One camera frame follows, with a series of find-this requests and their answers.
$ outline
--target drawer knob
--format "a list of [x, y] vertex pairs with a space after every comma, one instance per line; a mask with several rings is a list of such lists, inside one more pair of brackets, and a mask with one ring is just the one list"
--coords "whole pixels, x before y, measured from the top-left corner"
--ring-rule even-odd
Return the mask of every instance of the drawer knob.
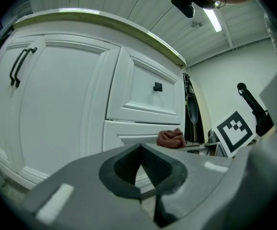
[[155, 83], [154, 83], [154, 86], [153, 86], [153, 90], [154, 90], [154, 91], [163, 92], [162, 84], [161, 84], [161, 83], [158, 83], [158, 82], [155, 82]]

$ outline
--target cabinet handle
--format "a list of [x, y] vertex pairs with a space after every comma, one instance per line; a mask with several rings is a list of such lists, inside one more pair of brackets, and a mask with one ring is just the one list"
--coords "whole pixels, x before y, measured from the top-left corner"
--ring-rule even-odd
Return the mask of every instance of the cabinet handle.
[[17, 67], [17, 69], [15, 71], [15, 75], [14, 75], [14, 78], [15, 78], [15, 81], [16, 81], [16, 84], [15, 84], [16, 88], [18, 88], [19, 85], [20, 85], [20, 80], [18, 79], [17, 75], [18, 75], [18, 72], [19, 72], [20, 68], [22, 67], [22, 64], [23, 64], [25, 58], [28, 56], [29, 52], [35, 53], [36, 50], [37, 50], [37, 48], [29, 48], [26, 51], [26, 53], [23, 56], [23, 58], [21, 59], [21, 61], [19, 62], [18, 67]]
[[161, 84], [161, 83], [158, 83], [158, 82], [155, 82], [155, 83], [154, 83], [154, 86], [153, 86], [153, 90], [154, 90], [154, 91], [162, 92], [162, 91], [163, 91], [163, 89], [162, 89], [162, 84]]
[[15, 69], [15, 66], [17, 65], [17, 62], [19, 61], [20, 57], [22, 56], [23, 52], [25, 52], [25, 51], [27, 51], [27, 49], [23, 49], [22, 50], [22, 52], [17, 56], [13, 66], [12, 66], [12, 69], [10, 71], [11, 86], [13, 86], [14, 83], [15, 83], [15, 78], [12, 77], [12, 73], [13, 73], [13, 71]]

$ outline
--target black camera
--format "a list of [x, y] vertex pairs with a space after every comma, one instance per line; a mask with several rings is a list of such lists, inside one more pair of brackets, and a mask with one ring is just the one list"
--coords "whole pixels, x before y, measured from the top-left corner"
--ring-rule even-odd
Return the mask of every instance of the black camera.
[[176, 6], [187, 18], [192, 18], [195, 9], [191, 0], [172, 0], [172, 4]]

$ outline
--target crumpled cloth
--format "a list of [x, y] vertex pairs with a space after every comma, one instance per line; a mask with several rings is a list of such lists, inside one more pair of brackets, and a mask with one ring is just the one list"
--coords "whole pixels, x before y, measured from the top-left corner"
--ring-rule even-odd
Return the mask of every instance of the crumpled cloth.
[[160, 131], [157, 138], [157, 145], [165, 148], [185, 148], [186, 141], [182, 131], [177, 128], [174, 131]]

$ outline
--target wooden countertop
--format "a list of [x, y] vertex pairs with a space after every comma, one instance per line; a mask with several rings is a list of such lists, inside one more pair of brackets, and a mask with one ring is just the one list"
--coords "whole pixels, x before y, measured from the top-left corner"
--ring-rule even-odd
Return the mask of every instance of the wooden countertop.
[[20, 18], [15, 22], [14, 28], [34, 23], [62, 20], [90, 22], [116, 29], [155, 48], [179, 67], [184, 68], [186, 66], [186, 61], [182, 55], [152, 32], [125, 18], [102, 11], [78, 8], [46, 10]]

